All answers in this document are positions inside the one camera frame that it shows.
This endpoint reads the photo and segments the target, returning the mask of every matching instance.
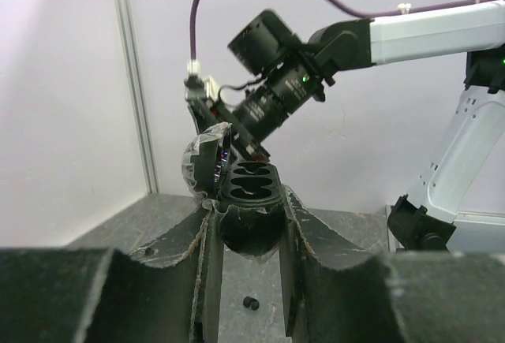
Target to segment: gray floor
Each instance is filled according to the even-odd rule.
[[[190,197],[150,195],[71,244],[116,247],[124,252],[149,242],[177,225],[196,204]],[[387,250],[385,210],[375,214],[311,210],[333,230],[371,252]],[[242,306],[254,296],[260,309]],[[260,265],[225,248],[219,342],[289,342],[284,337],[279,256]]]

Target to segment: robotic arm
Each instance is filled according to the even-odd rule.
[[[260,85],[230,112],[221,88],[200,80],[190,63],[186,100],[199,132],[230,122],[234,157],[257,161],[269,156],[260,143],[310,97],[323,102],[323,82],[333,85],[338,71],[468,53],[465,89],[445,136],[388,219],[405,248],[446,249],[459,205],[505,130],[505,1],[339,22],[307,43],[265,10],[228,47]]]

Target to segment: black screw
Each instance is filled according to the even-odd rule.
[[[251,301],[251,310],[258,310],[260,308],[260,302],[258,300]]]
[[[242,302],[246,308],[251,308],[251,310],[258,310],[260,307],[260,302],[256,298],[247,296]]]

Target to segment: white wall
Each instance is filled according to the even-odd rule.
[[[66,244],[146,193],[114,0],[0,0],[0,245]]]
[[[192,0],[131,1],[161,189],[186,194],[178,159],[195,134],[182,83]],[[400,2],[458,0],[343,1],[372,12]],[[349,18],[323,0],[203,0],[197,49],[204,74],[221,84],[248,79],[226,45],[267,7],[302,39]],[[310,101],[264,146],[282,180],[310,207],[375,211],[396,201],[428,162],[454,113],[464,76],[464,54],[340,73],[325,104]],[[465,209],[505,212],[504,155],[502,140],[470,189]]]

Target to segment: black plastic part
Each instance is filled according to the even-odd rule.
[[[242,29],[228,48],[251,74],[265,76],[282,61],[287,52],[282,42],[293,35],[275,12],[266,9]]]
[[[338,71],[365,69],[374,65],[370,43],[370,19],[343,21],[315,32],[309,43],[321,46],[314,55],[322,76]]]
[[[416,208],[407,197],[398,198],[391,210],[389,230],[407,250],[446,251],[456,226],[427,215],[426,208]]]
[[[280,240],[284,229],[282,185],[268,163],[237,162],[230,167],[218,194],[222,214],[218,234],[242,255],[262,256]]]
[[[205,84],[197,75],[189,76],[184,81],[184,85],[186,86],[186,100],[206,98]]]
[[[193,191],[214,197],[230,163],[230,130],[221,139],[200,142],[198,154],[191,156],[195,185]]]
[[[188,109],[191,113],[191,117],[193,117],[197,134],[201,134],[206,129],[220,122],[220,120],[205,105],[204,99],[189,101]]]
[[[216,103],[213,110],[220,121],[232,124],[231,146],[245,161],[268,162],[270,154],[244,126],[235,114],[230,112],[223,103]]]
[[[465,85],[490,88],[490,93],[505,91],[505,45],[466,55]]]

